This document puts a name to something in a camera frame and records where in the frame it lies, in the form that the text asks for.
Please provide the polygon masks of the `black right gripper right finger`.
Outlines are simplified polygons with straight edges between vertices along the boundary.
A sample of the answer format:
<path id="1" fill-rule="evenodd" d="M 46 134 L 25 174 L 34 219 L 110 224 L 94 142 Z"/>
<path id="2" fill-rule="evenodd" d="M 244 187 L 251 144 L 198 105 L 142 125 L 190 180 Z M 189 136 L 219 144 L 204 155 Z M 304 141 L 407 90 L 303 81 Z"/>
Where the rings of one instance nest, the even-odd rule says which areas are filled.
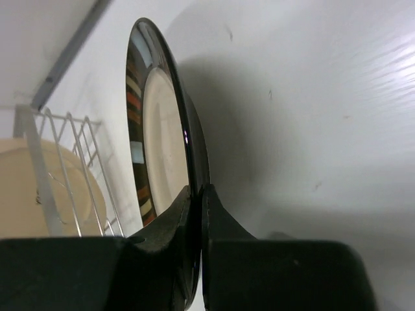
<path id="1" fill-rule="evenodd" d="M 204 188 L 202 195 L 202 295 L 205 310 L 211 310 L 209 289 L 211 269 L 209 243 L 216 240 L 256 240 L 223 206 L 213 184 Z"/>

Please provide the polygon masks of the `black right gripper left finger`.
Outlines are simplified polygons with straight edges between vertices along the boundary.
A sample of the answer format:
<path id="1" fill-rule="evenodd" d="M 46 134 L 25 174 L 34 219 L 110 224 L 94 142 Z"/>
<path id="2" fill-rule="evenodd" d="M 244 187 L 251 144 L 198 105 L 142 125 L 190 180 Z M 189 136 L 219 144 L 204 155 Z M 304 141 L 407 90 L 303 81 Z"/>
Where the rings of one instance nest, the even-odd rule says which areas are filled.
<path id="1" fill-rule="evenodd" d="M 190 301 L 190 190 L 128 239 L 130 310 L 185 310 Z"/>

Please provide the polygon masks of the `beige plate leaf pattern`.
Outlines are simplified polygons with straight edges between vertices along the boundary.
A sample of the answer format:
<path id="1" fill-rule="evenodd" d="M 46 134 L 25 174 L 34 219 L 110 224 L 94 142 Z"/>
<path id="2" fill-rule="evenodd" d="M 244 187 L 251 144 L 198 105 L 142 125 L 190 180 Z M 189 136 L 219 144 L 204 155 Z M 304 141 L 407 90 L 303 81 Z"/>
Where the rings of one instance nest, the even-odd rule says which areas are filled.
<path id="1" fill-rule="evenodd" d="M 1 238 L 101 236 L 106 220 L 99 184 L 74 152 L 1 140 Z"/>

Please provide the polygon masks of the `cream plate black striped rim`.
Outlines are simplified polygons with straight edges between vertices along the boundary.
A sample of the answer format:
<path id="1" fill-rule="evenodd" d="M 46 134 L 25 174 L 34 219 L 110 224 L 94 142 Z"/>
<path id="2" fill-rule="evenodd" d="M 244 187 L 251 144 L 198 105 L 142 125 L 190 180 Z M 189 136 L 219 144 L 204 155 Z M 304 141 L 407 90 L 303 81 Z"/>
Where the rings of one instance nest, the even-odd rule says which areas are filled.
<path id="1" fill-rule="evenodd" d="M 190 301 L 200 273 L 202 195 L 208 153 L 196 108 L 160 29 L 149 18 L 132 27 L 126 55 L 126 111 L 142 230 L 190 190 Z"/>

